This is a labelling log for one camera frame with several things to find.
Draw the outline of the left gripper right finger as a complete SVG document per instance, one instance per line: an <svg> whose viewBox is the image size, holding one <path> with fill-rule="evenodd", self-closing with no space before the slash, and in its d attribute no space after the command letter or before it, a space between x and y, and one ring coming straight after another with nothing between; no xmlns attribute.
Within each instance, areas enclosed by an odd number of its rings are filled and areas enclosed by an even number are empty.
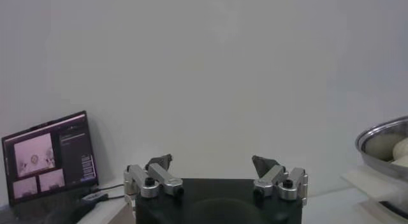
<svg viewBox="0 0 408 224"><path fill-rule="evenodd" d="M256 200L264 200L277 192L279 198L286 201L307 201L308 174L305 169L295 167L291 171L278 161L254 155L252 163L258 174L254 180Z"/></svg>

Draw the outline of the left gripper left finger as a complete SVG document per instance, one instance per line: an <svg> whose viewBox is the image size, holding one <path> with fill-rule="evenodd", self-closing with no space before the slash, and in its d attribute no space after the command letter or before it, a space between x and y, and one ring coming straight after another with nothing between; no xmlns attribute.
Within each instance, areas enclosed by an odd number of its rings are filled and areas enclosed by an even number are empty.
<svg viewBox="0 0 408 224"><path fill-rule="evenodd" d="M171 154L151 158L144 166L128 165L124 170L124 194L156 198L159 192L173 197L184 194L183 180L172 176L168 169L173 161Z"/></svg>

